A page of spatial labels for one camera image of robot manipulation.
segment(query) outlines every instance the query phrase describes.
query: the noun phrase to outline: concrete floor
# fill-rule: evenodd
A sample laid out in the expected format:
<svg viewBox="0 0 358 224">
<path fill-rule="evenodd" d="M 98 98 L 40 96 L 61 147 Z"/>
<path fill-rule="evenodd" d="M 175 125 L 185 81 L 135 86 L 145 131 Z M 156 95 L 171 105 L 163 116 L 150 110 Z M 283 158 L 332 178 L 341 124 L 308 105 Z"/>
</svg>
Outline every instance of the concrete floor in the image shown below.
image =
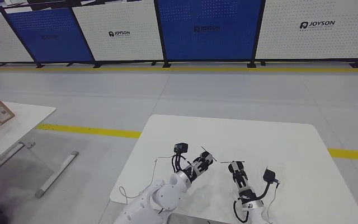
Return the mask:
<svg viewBox="0 0 358 224">
<path fill-rule="evenodd" d="M 344 63 L 267 65 L 287 66 L 348 68 Z M 327 147 L 351 150 L 358 150 L 357 86 L 357 73 L 338 72 L 0 70 L 0 100 L 56 107 L 45 123 L 141 131 L 152 114 L 308 123 Z M 123 205 L 109 195 L 136 139 L 45 130 L 32 130 L 29 138 L 36 146 L 0 168 L 0 207 L 11 223 L 113 223 Z M 80 155 L 35 199 L 73 150 Z M 334 161 L 358 202 L 358 160 Z M 171 223 L 207 222 L 173 216 Z"/>
</svg>

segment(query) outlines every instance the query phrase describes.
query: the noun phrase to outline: white panel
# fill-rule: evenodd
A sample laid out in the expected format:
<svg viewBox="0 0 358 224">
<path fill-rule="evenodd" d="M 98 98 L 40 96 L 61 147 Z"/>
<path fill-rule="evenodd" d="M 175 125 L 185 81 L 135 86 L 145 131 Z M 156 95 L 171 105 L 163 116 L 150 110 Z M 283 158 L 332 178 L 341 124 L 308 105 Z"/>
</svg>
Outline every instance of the white panel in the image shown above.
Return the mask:
<svg viewBox="0 0 358 224">
<path fill-rule="evenodd" d="M 76 7 L 73 11 L 95 60 L 163 59 L 153 1 Z M 122 33 L 110 36 L 109 32 Z"/>
<path fill-rule="evenodd" d="M 358 1 L 266 0 L 256 58 L 358 58 Z"/>
<path fill-rule="evenodd" d="M 3 15 L 0 15 L 0 62 L 33 61 Z"/>
</svg>

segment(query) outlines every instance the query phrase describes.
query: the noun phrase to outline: white table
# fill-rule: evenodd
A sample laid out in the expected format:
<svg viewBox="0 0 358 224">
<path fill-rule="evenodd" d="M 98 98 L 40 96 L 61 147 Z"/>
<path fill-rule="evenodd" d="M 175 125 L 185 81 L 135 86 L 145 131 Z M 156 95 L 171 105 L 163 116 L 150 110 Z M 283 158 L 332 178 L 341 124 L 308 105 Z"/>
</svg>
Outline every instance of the white table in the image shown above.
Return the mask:
<svg viewBox="0 0 358 224">
<path fill-rule="evenodd" d="M 174 144 L 180 142 L 189 144 L 185 156 L 190 160 L 203 146 L 219 162 L 245 161 L 249 183 L 257 195 L 266 186 L 262 180 L 266 166 L 276 172 L 282 184 L 270 217 L 278 224 L 357 224 L 358 205 L 315 127 L 309 124 L 152 115 L 111 192 L 111 200 L 125 203 L 119 186 L 130 197 L 143 190 L 152 178 L 154 160 L 172 155 Z M 214 162 L 182 195 L 175 213 L 238 223 L 232 208 L 237 188 L 228 165 Z M 170 159 L 158 160 L 154 179 L 169 181 L 172 173 Z M 265 205 L 273 194 L 274 185 L 263 199 Z"/>
<path fill-rule="evenodd" d="M 34 143 L 22 141 L 22 139 L 30 130 L 34 129 L 56 110 L 56 108 L 48 106 L 17 104 L 13 102 L 3 103 L 15 114 L 15 117 L 0 126 L 0 166 L 24 146 L 31 148 Z M 76 151 L 71 153 L 61 165 L 60 170 L 54 173 L 36 192 L 37 198 L 42 197 L 76 155 L 78 155 Z"/>
</svg>

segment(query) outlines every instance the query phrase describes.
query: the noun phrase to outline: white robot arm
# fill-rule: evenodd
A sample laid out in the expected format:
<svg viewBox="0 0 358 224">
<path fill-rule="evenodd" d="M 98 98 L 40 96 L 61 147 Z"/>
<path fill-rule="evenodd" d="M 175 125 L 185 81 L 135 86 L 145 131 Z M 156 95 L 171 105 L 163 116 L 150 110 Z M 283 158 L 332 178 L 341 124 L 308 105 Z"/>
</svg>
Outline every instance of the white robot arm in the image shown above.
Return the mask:
<svg viewBox="0 0 358 224">
<path fill-rule="evenodd" d="M 229 171 L 233 174 L 233 180 L 236 183 L 236 186 L 239 190 L 239 198 L 238 200 L 241 200 L 242 209 L 240 212 L 246 212 L 246 218 L 244 220 L 240 219 L 237 212 L 236 212 L 236 200 L 233 204 L 233 209 L 235 216 L 237 219 L 242 222 L 246 223 L 247 221 L 250 221 L 251 224 L 274 224 L 271 220 L 264 220 L 262 217 L 262 214 L 265 210 L 265 206 L 263 205 L 262 198 L 266 195 L 267 191 L 269 190 L 270 185 L 275 182 L 276 188 L 279 186 L 280 182 L 275 179 L 276 174 L 266 169 L 263 180 L 267 182 L 266 188 L 264 193 L 257 197 L 255 191 L 252 187 L 248 184 L 248 178 L 244 171 L 244 166 L 242 162 L 239 161 L 233 161 L 229 165 Z"/>
<path fill-rule="evenodd" d="M 153 182 L 123 209 L 114 224 L 162 224 L 178 206 L 181 194 L 186 193 L 191 183 L 213 163 L 213 156 L 205 151 L 185 169 L 181 169 L 180 158 L 183 158 L 182 153 L 187 152 L 187 144 L 176 144 L 174 152 L 172 165 L 175 173 L 169 183 L 166 184 L 164 180 Z M 162 208 L 159 213 L 153 209 L 150 198 Z"/>
</svg>

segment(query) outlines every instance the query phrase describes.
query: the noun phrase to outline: blue pegboard panel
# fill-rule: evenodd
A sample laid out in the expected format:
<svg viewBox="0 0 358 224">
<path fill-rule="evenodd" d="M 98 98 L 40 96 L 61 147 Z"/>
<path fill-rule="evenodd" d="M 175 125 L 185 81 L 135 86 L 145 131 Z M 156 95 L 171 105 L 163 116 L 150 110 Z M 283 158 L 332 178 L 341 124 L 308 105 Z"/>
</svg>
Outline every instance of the blue pegboard panel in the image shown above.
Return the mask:
<svg viewBox="0 0 358 224">
<path fill-rule="evenodd" d="M 70 9 L 8 14 L 38 62 L 86 62 L 92 57 Z"/>
<path fill-rule="evenodd" d="M 261 0 L 158 0 L 168 60 L 250 59 Z"/>
</svg>

